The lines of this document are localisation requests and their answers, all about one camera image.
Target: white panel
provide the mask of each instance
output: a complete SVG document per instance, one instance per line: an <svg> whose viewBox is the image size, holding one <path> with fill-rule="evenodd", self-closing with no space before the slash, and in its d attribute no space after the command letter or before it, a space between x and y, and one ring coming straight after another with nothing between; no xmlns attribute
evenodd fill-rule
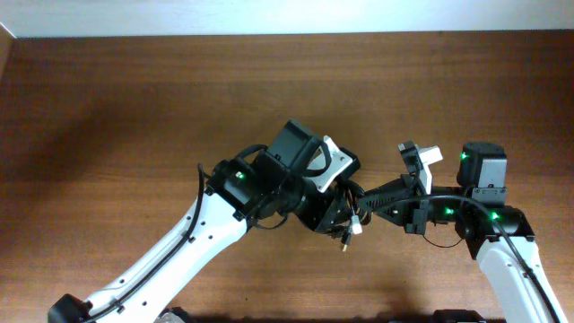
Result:
<svg viewBox="0 0 574 323"><path fill-rule="evenodd" d="M4 0L17 37L574 28L574 0Z"/></svg>

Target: robotic hand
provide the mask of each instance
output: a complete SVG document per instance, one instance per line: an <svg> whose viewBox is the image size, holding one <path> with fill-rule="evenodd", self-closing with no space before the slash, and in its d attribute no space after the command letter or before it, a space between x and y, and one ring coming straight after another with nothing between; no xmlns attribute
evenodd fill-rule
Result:
<svg viewBox="0 0 574 323"><path fill-rule="evenodd" d="M373 214L403 226L406 233L423 236L427 222L454 222L508 322L567 322L544 275L524 214L504 205L503 149L466 144L459 188L432 186L429 165L442 159L438 147L419 149L408 142L400 144L399 151L409 174L365 192L350 180L361 166L353 153L291 120L270 146L249 146L235 158L221 161L211 176L199 166L197 200L176 226L124 274L85 301L64 295L48 312L48 322L167 322L170 315L177 322L172 313L159 319L158 315L205 264L250 229L275 229L289 214L314 232L341 239L344 250ZM252 162L245 160L255 153ZM283 217L278 225L259 224L275 213ZM479 322L482 318L437 311L434 319Z"/></svg>

